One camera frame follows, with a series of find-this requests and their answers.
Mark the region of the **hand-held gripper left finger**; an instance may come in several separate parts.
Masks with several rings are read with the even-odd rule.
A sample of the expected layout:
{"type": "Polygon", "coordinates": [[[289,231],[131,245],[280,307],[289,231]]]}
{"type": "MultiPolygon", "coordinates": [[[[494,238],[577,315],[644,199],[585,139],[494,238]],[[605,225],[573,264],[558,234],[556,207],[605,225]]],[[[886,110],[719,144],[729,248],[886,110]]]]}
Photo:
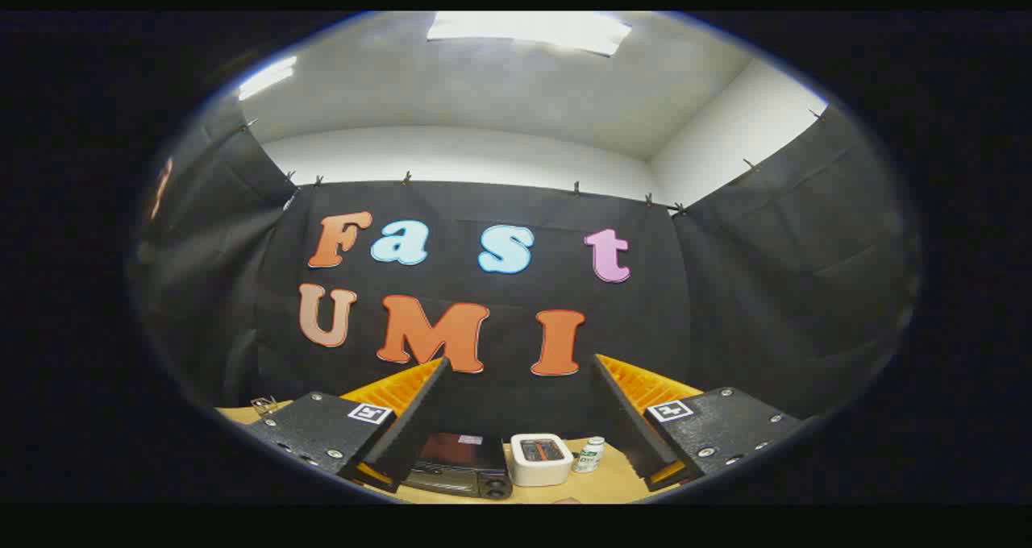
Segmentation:
{"type": "Polygon", "coordinates": [[[396,492],[434,430],[450,370],[436,359],[346,395],[310,392],[240,429],[305,466],[396,492]]]}

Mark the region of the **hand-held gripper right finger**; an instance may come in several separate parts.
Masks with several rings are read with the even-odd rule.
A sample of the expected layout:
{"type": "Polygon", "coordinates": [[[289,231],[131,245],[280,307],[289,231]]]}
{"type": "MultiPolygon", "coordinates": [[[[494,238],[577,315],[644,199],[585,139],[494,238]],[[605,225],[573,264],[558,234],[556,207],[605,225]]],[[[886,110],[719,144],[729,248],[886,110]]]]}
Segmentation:
{"type": "Polygon", "coordinates": [[[807,424],[739,388],[704,392],[601,354],[593,378],[609,422],[605,440],[649,492],[767,454],[807,424]]]}

